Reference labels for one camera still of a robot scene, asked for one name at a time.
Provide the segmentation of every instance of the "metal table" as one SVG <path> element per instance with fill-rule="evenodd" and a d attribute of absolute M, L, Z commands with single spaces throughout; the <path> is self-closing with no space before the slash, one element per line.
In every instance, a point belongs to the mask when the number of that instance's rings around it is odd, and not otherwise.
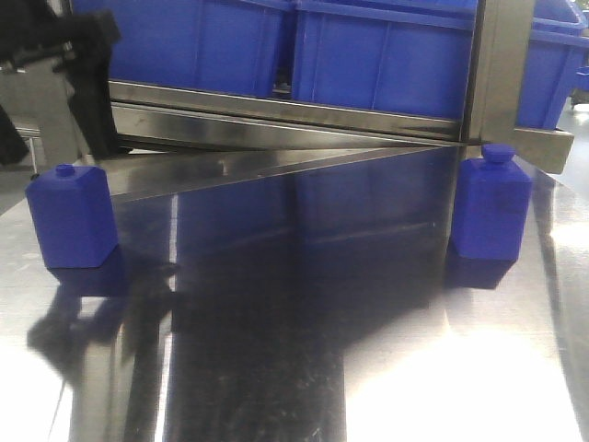
<path fill-rule="evenodd" d="M 523 163 L 520 260 L 460 260 L 456 161 L 105 163 L 121 245 L 95 270 L 47 271 L 17 205 L 0 216 L 3 440 L 583 440 L 589 203 Z"/>

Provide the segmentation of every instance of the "blue plastic crate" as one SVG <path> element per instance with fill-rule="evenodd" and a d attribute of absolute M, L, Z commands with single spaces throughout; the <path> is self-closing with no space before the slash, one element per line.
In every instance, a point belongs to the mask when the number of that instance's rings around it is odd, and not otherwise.
<path fill-rule="evenodd" d="M 517 116 L 519 126 L 556 128 L 588 50 L 587 38 L 532 30 Z"/>
<path fill-rule="evenodd" d="M 428 6 L 450 6 L 474 10 L 477 0 L 381 0 L 383 3 L 412 3 Z M 572 0 L 536 0 L 534 29 L 580 35 L 586 29 L 587 19 Z"/>
<path fill-rule="evenodd" d="M 293 98 L 460 118 L 472 20 L 372 5 L 299 2 Z"/>
<path fill-rule="evenodd" d="M 285 0 L 74 0 L 75 12 L 111 9 L 122 40 L 113 78 L 268 97 Z"/>
<path fill-rule="evenodd" d="M 461 118 L 473 20 L 359 5 L 299 3 L 293 98 Z M 532 31 L 519 125 L 556 127 L 588 48 L 586 38 Z"/>

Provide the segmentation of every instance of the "blue bottle cap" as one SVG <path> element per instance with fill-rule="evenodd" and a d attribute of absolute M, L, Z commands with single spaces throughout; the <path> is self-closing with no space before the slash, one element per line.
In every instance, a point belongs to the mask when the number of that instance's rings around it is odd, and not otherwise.
<path fill-rule="evenodd" d="M 484 145 L 482 156 L 490 163 L 502 164 L 510 161 L 515 155 L 515 149 L 510 145 Z"/>
<path fill-rule="evenodd" d="M 71 177 L 75 174 L 75 168 L 71 164 L 60 164 L 55 168 L 55 174 L 60 178 Z"/>

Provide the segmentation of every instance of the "metal frame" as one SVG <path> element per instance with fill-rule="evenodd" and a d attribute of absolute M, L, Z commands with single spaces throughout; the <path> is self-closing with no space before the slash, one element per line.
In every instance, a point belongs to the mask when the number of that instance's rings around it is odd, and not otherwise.
<path fill-rule="evenodd" d="M 523 158 L 559 173 L 572 135 L 514 127 L 534 4 L 535 0 L 522 0 L 514 8 L 512 0 L 479 0 L 462 121 L 120 81 L 110 83 L 113 114 L 127 145 L 236 150 L 507 142 Z M 46 108 L 42 102 L 52 101 L 37 99 L 36 107 Z M 50 131 L 50 126 L 59 125 L 40 124 L 48 146 L 64 136 L 62 131 Z M 71 133 L 68 138 L 78 137 Z M 75 151 L 68 148 L 65 155 L 76 155 Z"/>

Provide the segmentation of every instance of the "blue plastic bottle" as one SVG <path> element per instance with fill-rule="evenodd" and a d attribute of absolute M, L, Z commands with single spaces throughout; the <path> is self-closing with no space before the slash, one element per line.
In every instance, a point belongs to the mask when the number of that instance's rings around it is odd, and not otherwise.
<path fill-rule="evenodd" d="M 515 261 L 532 181 L 509 145 L 484 145 L 483 158 L 460 165 L 451 240 L 465 258 Z"/>
<path fill-rule="evenodd" d="M 48 268 L 99 267 L 118 243 L 104 170 L 61 164 L 26 190 Z"/>

